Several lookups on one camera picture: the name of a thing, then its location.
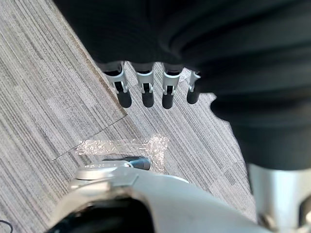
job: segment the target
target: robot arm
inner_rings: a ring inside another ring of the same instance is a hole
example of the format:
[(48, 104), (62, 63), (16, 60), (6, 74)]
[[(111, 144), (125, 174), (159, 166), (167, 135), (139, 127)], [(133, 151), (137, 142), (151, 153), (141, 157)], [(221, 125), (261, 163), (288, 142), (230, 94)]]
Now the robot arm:
[(279, 232), (309, 224), (309, 1), (54, 2), (108, 76), (123, 107), (131, 105), (123, 61), (134, 64), (147, 107), (153, 104), (150, 64), (167, 64), (165, 108), (173, 104), (180, 72), (176, 67), (199, 71), (189, 102), (199, 92), (217, 96), (211, 109), (230, 122), (239, 143), (259, 224)]

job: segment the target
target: black fabric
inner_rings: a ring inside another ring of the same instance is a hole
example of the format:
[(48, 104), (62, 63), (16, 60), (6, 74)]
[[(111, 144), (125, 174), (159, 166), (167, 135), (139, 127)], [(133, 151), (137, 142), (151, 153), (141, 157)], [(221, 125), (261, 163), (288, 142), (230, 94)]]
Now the black fabric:
[(98, 63), (184, 64), (247, 163), (311, 167), (308, 0), (55, 0)]

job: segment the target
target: floor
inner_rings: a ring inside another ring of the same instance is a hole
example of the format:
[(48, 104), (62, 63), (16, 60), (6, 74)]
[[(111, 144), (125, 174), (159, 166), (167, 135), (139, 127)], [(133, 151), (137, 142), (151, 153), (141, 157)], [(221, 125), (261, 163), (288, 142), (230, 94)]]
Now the floor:
[[(0, 219), (14, 233), (43, 232), (77, 167), (81, 140), (169, 138), (165, 171), (223, 199), (249, 218), (242, 156), (230, 126), (203, 95), (186, 102), (181, 81), (174, 107), (161, 107), (161, 66), (156, 64), (155, 105), (144, 108), (133, 69), (125, 65), (133, 105), (118, 105), (107, 80), (49, 0), (0, 1)], [(190, 72), (184, 70), (182, 79)], [(9, 232), (0, 224), (1, 232)]]

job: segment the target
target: black cable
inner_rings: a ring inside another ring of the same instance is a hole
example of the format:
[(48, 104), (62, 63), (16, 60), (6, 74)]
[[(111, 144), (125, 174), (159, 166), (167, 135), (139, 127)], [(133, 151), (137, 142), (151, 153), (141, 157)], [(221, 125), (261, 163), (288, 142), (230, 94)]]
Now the black cable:
[(7, 221), (5, 221), (5, 220), (1, 220), (0, 219), (0, 222), (2, 222), (2, 223), (4, 223), (4, 224), (6, 224), (6, 225), (8, 225), (9, 227), (10, 227), (10, 233), (13, 233), (13, 226), (12, 226), (12, 224), (11, 223), (9, 223), (9, 222), (7, 222)]

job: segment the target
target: silver metal part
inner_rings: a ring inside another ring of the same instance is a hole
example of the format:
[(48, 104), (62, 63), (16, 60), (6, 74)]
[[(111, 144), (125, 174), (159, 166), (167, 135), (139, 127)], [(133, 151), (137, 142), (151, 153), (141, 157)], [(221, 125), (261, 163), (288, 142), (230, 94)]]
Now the silver metal part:
[(178, 82), (179, 82), (180, 74), (178, 75), (169, 75), (165, 72), (163, 72), (163, 94), (167, 95), (167, 87), (173, 86), (172, 95), (174, 95)]
[(149, 84), (149, 93), (153, 92), (153, 90), (154, 90), (154, 73), (153, 73), (153, 70), (151, 70), (147, 74), (142, 74), (142, 73), (136, 72), (136, 77), (137, 77), (138, 83), (141, 87), (142, 93), (145, 93), (145, 89), (143, 86), (144, 83)]
[(194, 91), (194, 83), (195, 83), (195, 81), (197, 81), (200, 78), (201, 78), (201, 76), (196, 74), (195, 71), (191, 71), (190, 81), (189, 81), (189, 91), (190, 92)]
[(71, 190), (58, 204), (54, 226), (68, 214), (97, 200), (128, 198), (149, 210), (156, 233), (269, 233), (237, 210), (196, 186), (174, 176), (121, 166), (105, 167), (103, 177)]
[(121, 73), (119, 75), (110, 76), (110, 75), (105, 74), (105, 76), (107, 77), (110, 85), (115, 89), (117, 94), (119, 93), (119, 91), (116, 88), (116, 82), (121, 82), (121, 85), (122, 85), (124, 93), (126, 93), (128, 91), (126, 75), (124, 73), (124, 69), (123, 68), (122, 68), (122, 71), (121, 71)]
[(69, 184), (69, 189), (73, 190), (83, 185), (96, 182), (98, 180), (107, 179), (112, 171), (117, 167), (133, 167), (128, 161), (102, 161), (97, 164), (90, 164), (78, 169), (75, 179)]
[(299, 225), (299, 210), (311, 195), (311, 169), (283, 171), (250, 164), (248, 172), (260, 225), (280, 233), (309, 228)]

